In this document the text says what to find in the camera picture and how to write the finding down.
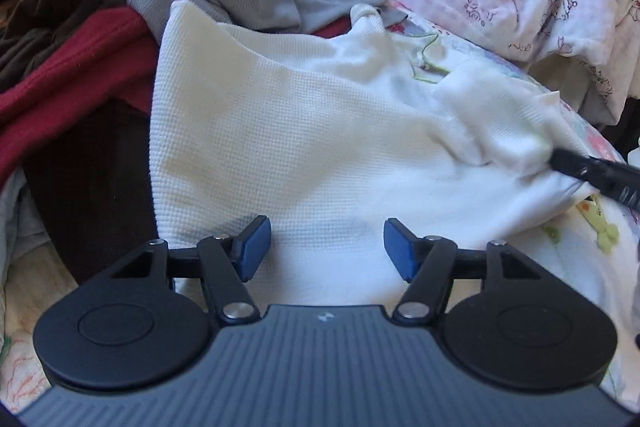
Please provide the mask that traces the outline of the dark brown garment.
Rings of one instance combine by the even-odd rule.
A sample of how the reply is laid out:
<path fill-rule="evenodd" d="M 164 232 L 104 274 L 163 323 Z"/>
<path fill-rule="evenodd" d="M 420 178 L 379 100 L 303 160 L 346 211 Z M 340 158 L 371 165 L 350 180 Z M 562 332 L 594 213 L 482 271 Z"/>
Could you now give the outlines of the dark brown garment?
<path fill-rule="evenodd" d="M 95 12 L 126 0 L 20 0 L 1 33 L 1 95 L 41 66 Z M 110 98 L 20 167 L 65 268 L 85 282 L 156 233 L 150 114 Z"/>

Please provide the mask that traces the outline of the red garment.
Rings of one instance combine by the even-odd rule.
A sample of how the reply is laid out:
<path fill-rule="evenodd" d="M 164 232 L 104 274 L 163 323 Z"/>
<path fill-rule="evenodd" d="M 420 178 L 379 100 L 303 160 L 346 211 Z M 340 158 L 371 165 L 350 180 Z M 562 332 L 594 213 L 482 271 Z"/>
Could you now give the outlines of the red garment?
<path fill-rule="evenodd" d="M 133 9 L 89 16 L 62 46 L 1 95 L 1 181 L 23 158 L 110 98 L 151 113 L 158 44 Z"/>

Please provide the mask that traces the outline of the floral quilted bedspread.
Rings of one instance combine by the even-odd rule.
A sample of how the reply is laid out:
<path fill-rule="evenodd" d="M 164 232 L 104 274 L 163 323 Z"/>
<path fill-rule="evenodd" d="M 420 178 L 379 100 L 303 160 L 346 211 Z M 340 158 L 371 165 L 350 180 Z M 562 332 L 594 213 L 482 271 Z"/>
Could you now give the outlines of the floral quilted bedspread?
<path fill-rule="evenodd" d="M 386 30 L 408 54 L 416 100 L 448 158 L 394 210 L 416 231 L 461 243 L 523 232 L 602 192 L 551 169 L 552 150 L 620 161 L 600 132 L 517 67 L 391 5 Z"/>

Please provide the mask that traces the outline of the pale printed cream garment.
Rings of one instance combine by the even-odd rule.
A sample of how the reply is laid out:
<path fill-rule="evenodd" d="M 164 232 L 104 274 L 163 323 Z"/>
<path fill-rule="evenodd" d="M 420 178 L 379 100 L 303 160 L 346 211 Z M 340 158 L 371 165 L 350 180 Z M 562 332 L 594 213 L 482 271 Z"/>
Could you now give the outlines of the pale printed cream garment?
<path fill-rule="evenodd" d="M 49 388 L 32 333 L 76 283 L 64 267 L 22 170 L 1 190 L 1 403 L 17 413 Z"/>

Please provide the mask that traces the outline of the cream knit baby cardigan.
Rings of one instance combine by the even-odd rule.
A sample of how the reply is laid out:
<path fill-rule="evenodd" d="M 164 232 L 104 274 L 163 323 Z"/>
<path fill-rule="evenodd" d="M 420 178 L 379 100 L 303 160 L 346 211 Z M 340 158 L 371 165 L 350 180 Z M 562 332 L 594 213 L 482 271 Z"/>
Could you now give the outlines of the cream knit baby cardigan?
<path fill-rule="evenodd" d="M 370 5 L 331 39 L 218 23 L 176 1 L 160 42 L 150 132 L 158 233 L 174 247 L 234 234 L 258 215 L 271 251 L 256 303 L 391 306 L 404 283 L 383 248 L 396 209 L 416 201 L 448 153 L 416 100 L 408 54 Z M 414 233 L 426 233 L 407 227 Z M 604 387 L 639 403 L 634 216 L 602 197 L 504 239 L 601 307 L 618 347 Z"/>

